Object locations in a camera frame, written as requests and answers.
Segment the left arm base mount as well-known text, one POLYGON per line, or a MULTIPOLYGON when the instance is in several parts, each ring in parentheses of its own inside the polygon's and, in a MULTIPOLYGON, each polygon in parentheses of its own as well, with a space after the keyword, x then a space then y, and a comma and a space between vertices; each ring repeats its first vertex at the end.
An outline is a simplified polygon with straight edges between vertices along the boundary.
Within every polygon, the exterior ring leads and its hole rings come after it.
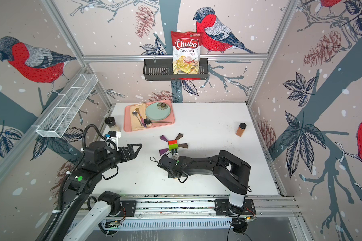
POLYGON ((120 210, 116 214, 119 218, 132 218, 135 216, 137 201, 135 200, 122 200, 120 201, 120 210))

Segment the orange long block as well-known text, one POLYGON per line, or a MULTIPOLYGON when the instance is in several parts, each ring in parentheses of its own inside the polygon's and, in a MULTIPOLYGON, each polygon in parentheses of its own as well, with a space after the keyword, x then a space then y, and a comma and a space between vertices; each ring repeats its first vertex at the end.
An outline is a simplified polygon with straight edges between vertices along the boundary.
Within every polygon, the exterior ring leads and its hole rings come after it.
POLYGON ((172 159, 174 159, 174 160, 178 160, 178 158, 179 158, 179 154, 178 154, 178 152, 172 152, 172 159))

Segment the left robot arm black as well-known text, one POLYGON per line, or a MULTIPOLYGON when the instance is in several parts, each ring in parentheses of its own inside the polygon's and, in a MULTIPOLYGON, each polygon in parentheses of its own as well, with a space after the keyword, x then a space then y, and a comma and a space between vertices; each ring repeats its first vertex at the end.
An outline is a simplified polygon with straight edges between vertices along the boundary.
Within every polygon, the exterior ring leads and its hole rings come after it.
POLYGON ((137 157, 142 144, 116 147, 111 140, 95 141, 83 148, 81 166, 66 175, 59 188, 58 203, 36 240, 62 241, 82 205, 102 180, 103 173, 137 157))

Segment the red rectangular block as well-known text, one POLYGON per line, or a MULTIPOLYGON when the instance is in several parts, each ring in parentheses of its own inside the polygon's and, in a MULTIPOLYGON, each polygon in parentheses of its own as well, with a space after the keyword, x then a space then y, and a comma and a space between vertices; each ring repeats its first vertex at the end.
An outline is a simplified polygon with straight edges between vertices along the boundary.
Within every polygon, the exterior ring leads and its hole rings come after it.
POLYGON ((178 144, 177 140, 168 141, 168 145, 176 145, 176 144, 178 144))

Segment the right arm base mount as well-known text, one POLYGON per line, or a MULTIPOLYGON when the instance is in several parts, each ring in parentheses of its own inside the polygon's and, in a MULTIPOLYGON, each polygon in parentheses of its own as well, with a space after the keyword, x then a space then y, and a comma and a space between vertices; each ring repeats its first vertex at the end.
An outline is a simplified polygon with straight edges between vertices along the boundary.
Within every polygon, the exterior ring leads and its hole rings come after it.
POLYGON ((216 199, 214 200, 214 210, 217 216, 227 216, 230 218, 236 218, 242 215, 256 215, 254 202, 251 199, 245 199, 242 207, 230 204, 228 199, 216 199))

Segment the purple triangle block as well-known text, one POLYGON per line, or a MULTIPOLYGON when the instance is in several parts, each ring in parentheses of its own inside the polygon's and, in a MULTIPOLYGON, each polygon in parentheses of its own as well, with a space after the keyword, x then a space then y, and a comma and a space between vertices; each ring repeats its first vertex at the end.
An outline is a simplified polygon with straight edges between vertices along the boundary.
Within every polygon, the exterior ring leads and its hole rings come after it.
POLYGON ((159 150, 159 154, 162 156, 162 155, 166 154, 168 151, 169 151, 168 148, 161 149, 161 150, 159 150))
POLYGON ((160 139, 165 141, 165 142, 168 142, 168 139, 164 135, 160 136, 160 139))

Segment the green rectangular block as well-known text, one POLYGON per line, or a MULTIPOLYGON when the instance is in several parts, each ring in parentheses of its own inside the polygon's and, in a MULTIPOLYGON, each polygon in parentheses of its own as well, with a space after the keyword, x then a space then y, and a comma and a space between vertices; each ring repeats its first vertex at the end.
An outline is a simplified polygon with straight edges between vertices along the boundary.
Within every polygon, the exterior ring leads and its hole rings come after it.
POLYGON ((178 144, 169 144, 169 151, 178 150, 178 149, 179 149, 178 144))

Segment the brown triangle block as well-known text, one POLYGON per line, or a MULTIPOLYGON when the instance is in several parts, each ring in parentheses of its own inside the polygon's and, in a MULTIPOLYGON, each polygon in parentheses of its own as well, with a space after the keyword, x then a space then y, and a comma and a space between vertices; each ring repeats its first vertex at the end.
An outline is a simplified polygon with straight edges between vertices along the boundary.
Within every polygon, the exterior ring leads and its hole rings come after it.
POLYGON ((178 135, 177 135, 177 137, 175 138, 175 140, 179 140, 179 139, 181 139, 183 137, 183 134, 181 134, 181 133, 179 133, 178 135))
POLYGON ((189 146, 187 143, 179 144, 179 148, 185 148, 187 149, 189 146))

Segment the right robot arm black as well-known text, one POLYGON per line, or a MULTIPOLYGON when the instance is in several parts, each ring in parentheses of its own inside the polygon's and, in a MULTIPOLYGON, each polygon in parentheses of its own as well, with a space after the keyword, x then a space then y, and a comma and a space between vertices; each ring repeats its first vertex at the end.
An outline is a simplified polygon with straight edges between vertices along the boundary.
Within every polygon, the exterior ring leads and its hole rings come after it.
POLYGON ((240 216, 244 211, 245 196, 251 192, 251 166, 230 152, 221 150, 218 155, 206 158, 170 158, 164 154, 157 163, 158 167, 167 172, 168 178, 177 179, 180 183, 184 183, 192 175, 214 176, 231 191, 227 207, 218 206, 215 210, 231 217, 240 216))

